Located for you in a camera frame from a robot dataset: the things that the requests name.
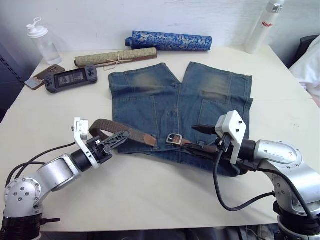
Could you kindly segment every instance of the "leather belt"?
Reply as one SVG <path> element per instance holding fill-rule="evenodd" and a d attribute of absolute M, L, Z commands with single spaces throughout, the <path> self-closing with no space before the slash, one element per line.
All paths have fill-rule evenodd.
<path fill-rule="evenodd" d="M 198 157 L 212 158 L 213 156 L 212 154 L 217 152 L 216 146 L 212 146 L 212 145 L 201 146 L 201 145 L 192 143 L 189 140 L 184 139 L 182 135 L 176 134 L 176 133 L 169 134 L 166 139 L 166 143 L 177 145 L 182 149 L 185 149 Z"/>
<path fill-rule="evenodd" d="M 110 121 L 107 119 L 96 120 L 89 129 L 89 132 L 93 137 L 100 136 L 102 140 L 109 138 L 109 136 L 103 133 L 102 131 L 107 131 L 113 134 L 116 134 L 118 132 L 129 131 L 130 136 L 128 137 L 128 139 L 130 140 L 133 140 L 141 144 L 146 144 L 152 147 L 154 147 L 157 143 L 157 139 L 147 133 L 130 128 L 119 122 Z"/>

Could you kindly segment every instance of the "blue brocade cloth roll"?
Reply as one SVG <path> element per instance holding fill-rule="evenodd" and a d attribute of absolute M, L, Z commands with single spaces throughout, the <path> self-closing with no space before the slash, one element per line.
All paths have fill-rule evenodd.
<path fill-rule="evenodd" d="M 125 40 L 125 45 L 132 49 L 155 47 L 161 51 L 209 51 L 211 44 L 211 36 L 150 31 L 132 31 L 132 37 Z"/>

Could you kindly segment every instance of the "water bottle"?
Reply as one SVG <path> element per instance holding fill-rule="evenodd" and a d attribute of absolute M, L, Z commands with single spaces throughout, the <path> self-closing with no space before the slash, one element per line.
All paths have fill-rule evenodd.
<path fill-rule="evenodd" d="M 28 29 L 28 37 L 32 39 L 48 64 L 59 64 L 62 62 L 62 58 L 60 57 L 52 38 L 48 34 L 48 29 L 44 26 L 36 26 L 36 23 L 39 21 L 41 21 L 41 17 L 36 17 L 32 24 L 26 26 Z"/>
<path fill-rule="evenodd" d="M 255 54 L 264 43 L 266 36 L 279 16 L 279 12 L 283 9 L 284 3 L 285 0 L 270 0 L 268 2 L 255 29 L 244 46 L 248 54 Z"/>

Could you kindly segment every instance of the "cable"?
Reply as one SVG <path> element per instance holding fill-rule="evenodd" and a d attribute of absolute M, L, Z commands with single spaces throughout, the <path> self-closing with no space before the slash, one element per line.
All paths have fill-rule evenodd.
<path fill-rule="evenodd" d="M 55 148 L 52 148 L 50 150 L 47 150 L 47 151 L 44 151 L 40 154 L 38 154 L 37 156 L 35 156 L 34 158 L 32 158 L 31 160 L 28 161 L 28 163 L 32 163 L 34 160 L 36 160 L 37 158 L 40 158 L 41 156 L 47 154 L 47 153 L 50 153 L 52 151 L 55 151 L 55 150 L 58 150 L 58 149 L 64 149 L 64 148 L 67 148 L 67 147 L 70 147 L 72 145 L 75 145 L 76 143 L 73 142 L 73 143 L 70 143 L 70 144 L 67 144 L 67 145 L 63 145 L 63 146 L 58 146 L 58 147 L 55 147 Z M 22 172 L 26 169 L 28 165 L 24 166 L 23 168 L 20 169 L 20 171 L 18 172 L 18 174 L 15 176 L 14 179 L 18 179 L 20 177 L 20 175 L 22 174 Z"/>
<path fill-rule="evenodd" d="M 313 215 L 310 211 L 310 209 L 308 208 L 305 200 L 303 199 L 303 197 L 300 195 L 299 191 L 296 189 L 295 185 L 290 181 L 290 179 L 284 175 L 282 172 L 278 172 L 275 170 L 270 170 L 270 169 L 264 169 L 264 168 L 258 168 L 257 171 L 259 172 L 264 172 L 264 173 L 270 173 L 270 174 L 275 174 L 278 175 L 280 177 L 283 178 L 283 180 L 285 180 L 285 182 L 289 185 L 289 187 L 291 188 L 291 190 L 293 191 L 293 193 L 295 194 L 296 198 L 299 200 L 303 210 L 305 211 L 305 213 L 307 214 L 307 216 L 310 218 L 310 220 L 313 221 L 317 221 L 318 224 L 320 225 L 320 218 L 316 215 Z"/>
<path fill-rule="evenodd" d="M 274 192 L 268 192 L 259 196 L 256 196 L 255 198 L 252 198 L 251 200 L 247 201 L 246 203 L 240 205 L 240 206 L 236 206 L 236 207 L 228 207 L 224 200 L 222 199 L 221 193 L 220 193 L 220 188 L 219 188 L 219 183 L 218 183 L 218 165 L 221 159 L 222 154 L 224 153 L 224 151 L 220 150 L 218 153 L 218 156 L 215 160 L 215 165 L 213 168 L 213 181 L 214 181 L 214 187 L 215 187 L 215 192 L 216 195 L 218 197 L 218 200 L 220 202 L 220 204 L 222 205 L 222 207 L 224 207 L 224 209 L 230 211 L 230 212 L 235 212 L 235 211 L 239 211 L 241 209 L 246 208 L 247 206 L 249 206 L 250 204 L 253 204 L 255 201 L 258 201 L 260 199 L 263 199 L 265 197 L 268 196 L 274 196 L 275 197 L 275 193 Z"/>
<path fill-rule="evenodd" d="M 5 183 L 5 186 L 8 186 L 13 175 L 15 174 L 15 172 L 21 168 L 21 167 L 26 167 L 26 166 L 29 166 L 29 165 L 32 165 L 32 164 L 39 164 L 39 165 L 45 165 L 46 163 L 45 162 L 41 162 L 41 161 L 34 161 L 34 162 L 25 162 L 25 163 L 22 163 L 20 164 L 19 166 L 16 166 L 9 174 L 8 178 L 6 179 L 6 183 Z"/>

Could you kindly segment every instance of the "white wall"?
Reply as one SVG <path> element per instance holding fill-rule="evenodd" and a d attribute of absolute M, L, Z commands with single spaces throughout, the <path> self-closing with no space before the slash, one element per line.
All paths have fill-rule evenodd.
<path fill-rule="evenodd" d="M 26 25 L 42 17 L 60 51 L 124 49 L 132 30 L 212 36 L 243 45 L 268 0 L 0 0 L 0 42 L 32 72 L 41 57 Z M 301 37 L 320 33 L 319 0 L 287 0 L 267 39 L 288 64 Z"/>

